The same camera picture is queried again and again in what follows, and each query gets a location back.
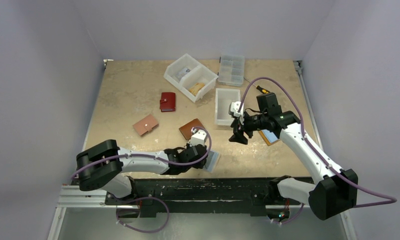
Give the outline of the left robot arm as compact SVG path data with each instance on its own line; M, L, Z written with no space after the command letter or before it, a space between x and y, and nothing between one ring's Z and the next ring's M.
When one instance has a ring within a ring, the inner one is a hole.
M76 171L71 178L83 192L105 190L124 204L135 202L134 180L124 173L153 173L175 176L206 165L210 147L205 144L141 152L120 148L116 140L105 140L76 156Z

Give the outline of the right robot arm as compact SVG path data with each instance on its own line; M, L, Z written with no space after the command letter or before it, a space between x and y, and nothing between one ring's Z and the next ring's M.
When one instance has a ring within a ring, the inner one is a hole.
M229 141L246 145L254 131L268 130L295 153L313 180L307 183L287 175L273 179L268 187L269 199L276 204L296 200L308 205L321 220L355 207L357 174L329 159L304 131L302 121L292 111L282 111L274 93L257 96L257 102L256 115L248 115L239 101L230 104L229 114L234 120Z

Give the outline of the tan card holder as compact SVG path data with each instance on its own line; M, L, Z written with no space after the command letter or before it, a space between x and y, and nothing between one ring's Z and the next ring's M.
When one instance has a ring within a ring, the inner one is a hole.
M266 129L259 130L258 133L267 146L271 146L279 140L273 132L270 132Z

